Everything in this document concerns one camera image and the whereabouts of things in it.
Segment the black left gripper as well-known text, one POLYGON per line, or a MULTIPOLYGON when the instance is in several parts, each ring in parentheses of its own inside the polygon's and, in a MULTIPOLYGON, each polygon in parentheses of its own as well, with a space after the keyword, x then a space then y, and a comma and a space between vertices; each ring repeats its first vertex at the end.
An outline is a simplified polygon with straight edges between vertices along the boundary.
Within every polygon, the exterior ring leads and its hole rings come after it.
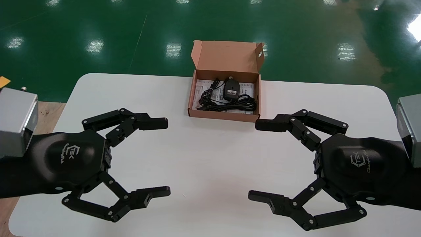
POLYGON ((116 147, 136 130, 168 128, 167 118, 152 118, 147 113, 135 114, 127 109, 114 110, 82 120, 85 131, 56 132, 36 135, 29 148, 31 193, 58 194, 71 191, 62 204, 72 211, 110 222, 118 222, 131 210, 146 208, 152 198, 170 195, 169 186, 137 189, 127 192, 108 171, 111 168, 110 147, 116 147), (104 137, 96 133, 115 126, 104 137), (103 183, 117 197, 111 207, 82 200, 103 183))

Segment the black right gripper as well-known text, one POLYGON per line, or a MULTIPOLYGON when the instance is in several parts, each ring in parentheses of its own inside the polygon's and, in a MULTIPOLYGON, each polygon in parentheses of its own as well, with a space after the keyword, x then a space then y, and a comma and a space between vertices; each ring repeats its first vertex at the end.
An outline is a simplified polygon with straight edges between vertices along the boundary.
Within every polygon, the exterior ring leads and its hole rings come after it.
POLYGON ((269 205, 275 215, 295 221, 310 231, 356 222, 367 216, 358 201, 392 204, 394 188, 407 169, 407 154, 402 142, 384 139, 352 138, 348 124, 308 110, 277 114, 274 119, 257 119, 259 131, 290 132, 308 150, 316 151, 314 173, 318 179, 294 198, 250 190, 248 199, 269 205), (309 128, 333 135, 325 141, 309 128), (322 189, 329 188, 340 197, 346 209, 311 215, 304 205, 322 189))

